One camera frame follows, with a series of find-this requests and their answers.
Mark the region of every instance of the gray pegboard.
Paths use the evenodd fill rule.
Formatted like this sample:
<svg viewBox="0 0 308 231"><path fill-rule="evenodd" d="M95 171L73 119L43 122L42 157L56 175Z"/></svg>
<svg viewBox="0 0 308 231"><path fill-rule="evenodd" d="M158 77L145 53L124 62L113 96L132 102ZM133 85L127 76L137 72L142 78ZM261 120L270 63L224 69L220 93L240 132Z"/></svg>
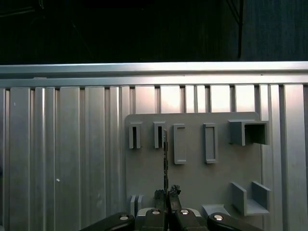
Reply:
<svg viewBox="0 0 308 231"><path fill-rule="evenodd" d="M255 120L259 115L249 113L191 113L191 114L146 114L129 115L125 120L124 134L126 151L126 186L128 202L132 195L143 195L142 206L154 206L154 192L163 189L163 150L157 147L155 122L168 130L169 136L169 187L179 185L183 207L201 211L202 205L225 205L234 217L262 227L262 217L243 217L232 206L231 182L236 182L251 195L253 181L261 183L260 144L240 146L230 144L228 120ZM140 124L140 148L130 149L129 128ZM215 124L217 128L219 161L206 163L205 127ZM174 130L181 129L179 136ZM174 137L180 141L175 145L182 151L174 158Z"/></svg>

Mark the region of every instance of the gray plastic block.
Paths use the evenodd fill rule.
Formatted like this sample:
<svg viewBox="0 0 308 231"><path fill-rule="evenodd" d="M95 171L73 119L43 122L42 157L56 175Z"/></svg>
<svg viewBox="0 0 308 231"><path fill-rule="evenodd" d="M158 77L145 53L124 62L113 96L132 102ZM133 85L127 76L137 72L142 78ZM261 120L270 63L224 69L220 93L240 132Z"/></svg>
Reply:
<svg viewBox="0 0 308 231"><path fill-rule="evenodd" d="M268 144L268 121L229 120L230 143L245 146L251 143Z"/></svg>
<svg viewBox="0 0 308 231"><path fill-rule="evenodd" d="M129 124L129 148L141 148L141 124L142 122L134 122Z"/></svg>
<svg viewBox="0 0 308 231"><path fill-rule="evenodd" d="M174 163L183 165L186 163L186 136L185 124L173 125L173 140L174 140Z"/></svg>
<svg viewBox="0 0 308 231"><path fill-rule="evenodd" d="M203 124L205 131L205 162L218 163L218 128L216 124Z"/></svg>
<svg viewBox="0 0 308 231"><path fill-rule="evenodd" d="M253 181L251 185L252 198L248 199L247 191L243 187L234 182L231 183L231 187L232 205L243 216L256 216L270 213L270 189Z"/></svg>
<svg viewBox="0 0 308 231"><path fill-rule="evenodd" d="M154 122L154 146L155 148L164 147L163 136L165 129L165 121Z"/></svg>
<svg viewBox="0 0 308 231"><path fill-rule="evenodd" d="M224 213L226 215L230 214L225 209L225 205L202 205L202 215L205 219L213 213Z"/></svg>
<svg viewBox="0 0 308 231"><path fill-rule="evenodd" d="M129 208L130 208L130 214L133 216L136 215L135 201L136 201L136 195L132 195L129 203Z"/></svg>
<svg viewBox="0 0 308 231"><path fill-rule="evenodd" d="M137 208L138 208L138 211L140 210L140 209L142 209L142 199L143 199L143 195L139 195L138 196L138 204L137 204Z"/></svg>

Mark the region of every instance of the gray plastic piece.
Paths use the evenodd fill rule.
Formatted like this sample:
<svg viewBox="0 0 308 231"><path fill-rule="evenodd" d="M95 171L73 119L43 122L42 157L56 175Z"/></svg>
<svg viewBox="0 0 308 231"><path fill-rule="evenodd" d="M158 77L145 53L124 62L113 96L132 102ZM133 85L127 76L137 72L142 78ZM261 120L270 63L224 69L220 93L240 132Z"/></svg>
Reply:
<svg viewBox="0 0 308 231"><path fill-rule="evenodd" d="M130 207L130 214L133 216L136 215L135 201L136 201L136 195L132 195L130 199L129 207Z"/></svg>
<svg viewBox="0 0 308 231"><path fill-rule="evenodd" d="M141 124L142 122L129 124L129 148L141 148Z"/></svg>
<svg viewBox="0 0 308 231"><path fill-rule="evenodd" d="M213 213L223 213L230 216L225 209L225 205L202 205L202 215L205 219Z"/></svg>
<svg viewBox="0 0 308 231"><path fill-rule="evenodd" d="M205 162L218 163L218 128L216 124L203 124L205 131Z"/></svg>
<svg viewBox="0 0 308 231"><path fill-rule="evenodd" d="M229 120L230 143L245 146L251 143L268 144L268 121Z"/></svg>
<svg viewBox="0 0 308 231"><path fill-rule="evenodd" d="M269 212L270 189L253 181L252 199L247 198L247 191L232 182L232 205L244 216L264 215Z"/></svg>
<svg viewBox="0 0 308 231"><path fill-rule="evenodd" d="M174 139L174 163L176 165L183 165L186 163L186 136L185 124L173 125L173 139Z"/></svg>
<svg viewBox="0 0 308 231"><path fill-rule="evenodd" d="M154 122L154 146L155 148L164 147L163 142L163 131L165 129L165 121L163 122Z"/></svg>
<svg viewBox="0 0 308 231"><path fill-rule="evenodd" d="M138 197L138 204L137 204L137 208L138 208L138 211L140 210L140 209L142 209L142 199L143 199L143 195L140 195L139 197Z"/></svg>

